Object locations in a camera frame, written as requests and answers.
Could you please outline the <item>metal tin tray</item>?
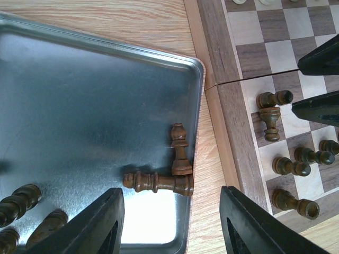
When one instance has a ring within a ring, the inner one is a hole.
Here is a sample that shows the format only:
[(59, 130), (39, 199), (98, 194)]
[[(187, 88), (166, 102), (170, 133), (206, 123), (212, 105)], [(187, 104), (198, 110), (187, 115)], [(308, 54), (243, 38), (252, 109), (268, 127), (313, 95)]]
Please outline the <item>metal tin tray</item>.
[(1, 14), (1, 198), (37, 185), (17, 253), (53, 210), (73, 219), (126, 173), (170, 176), (171, 128), (194, 160), (204, 68), (196, 58)]

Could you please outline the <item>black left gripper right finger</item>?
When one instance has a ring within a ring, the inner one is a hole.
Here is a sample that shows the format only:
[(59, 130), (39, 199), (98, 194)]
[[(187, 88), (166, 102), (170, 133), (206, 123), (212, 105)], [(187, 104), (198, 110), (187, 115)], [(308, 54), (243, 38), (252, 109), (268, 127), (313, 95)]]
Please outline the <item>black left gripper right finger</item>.
[(219, 212), (227, 253), (327, 253), (234, 186), (221, 188)]

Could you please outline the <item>wooden chess board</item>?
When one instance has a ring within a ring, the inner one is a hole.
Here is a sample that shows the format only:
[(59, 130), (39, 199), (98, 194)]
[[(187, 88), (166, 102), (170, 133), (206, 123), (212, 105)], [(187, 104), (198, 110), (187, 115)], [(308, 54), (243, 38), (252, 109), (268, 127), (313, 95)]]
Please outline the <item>wooden chess board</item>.
[(227, 185), (302, 232), (338, 215), (338, 127), (293, 103), (338, 90), (297, 66), (338, 35), (338, 1), (185, 1)]

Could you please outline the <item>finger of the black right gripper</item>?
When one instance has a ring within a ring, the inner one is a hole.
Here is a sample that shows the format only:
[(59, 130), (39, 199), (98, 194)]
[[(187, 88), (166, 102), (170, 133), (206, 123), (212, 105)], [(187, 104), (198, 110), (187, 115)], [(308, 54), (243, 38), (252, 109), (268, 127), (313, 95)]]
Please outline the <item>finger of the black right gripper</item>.
[(294, 102), (291, 110), (299, 119), (338, 127), (338, 91)]
[(306, 76), (338, 75), (338, 35), (299, 59), (297, 66)]

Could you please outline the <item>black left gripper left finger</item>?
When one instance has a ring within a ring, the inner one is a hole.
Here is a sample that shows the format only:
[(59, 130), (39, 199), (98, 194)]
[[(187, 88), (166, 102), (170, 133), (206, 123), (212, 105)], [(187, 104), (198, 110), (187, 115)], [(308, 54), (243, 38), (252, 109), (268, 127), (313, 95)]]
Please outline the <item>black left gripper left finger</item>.
[(122, 189), (110, 188), (25, 253), (119, 253), (123, 223)]

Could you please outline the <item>dark chess pawn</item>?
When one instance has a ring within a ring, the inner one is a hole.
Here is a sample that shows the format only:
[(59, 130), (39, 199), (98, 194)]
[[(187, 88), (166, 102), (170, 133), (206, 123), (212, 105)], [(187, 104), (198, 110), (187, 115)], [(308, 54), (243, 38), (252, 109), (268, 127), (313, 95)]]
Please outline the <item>dark chess pawn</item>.
[(293, 101), (293, 93), (289, 90), (282, 90), (276, 93), (261, 93), (256, 98), (258, 108), (275, 107), (276, 105), (286, 105)]
[(299, 215), (309, 220), (315, 220), (320, 214), (318, 203), (308, 199), (296, 199), (287, 190), (275, 189), (271, 200), (274, 207), (283, 211), (296, 210)]
[(267, 107), (259, 110), (259, 117), (266, 125), (264, 138), (268, 142), (276, 142), (280, 139), (279, 129), (276, 127), (280, 115), (279, 107)]
[(306, 177), (311, 173), (311, 167), (305, 162), (292, 162), (287, 157), (276, 157), (272, 162), (272, 169), (276, 174)]
[(319, 143), (319, 150), (337, 155), (339, 153), (339, 144), (334, 140), (322, 140)]
[(335, 160), (335, 156), (328, 151), (315, 152), (310, 148), (299, 147), (295, 150), (295, 159), (307, 164), (331, 165)]

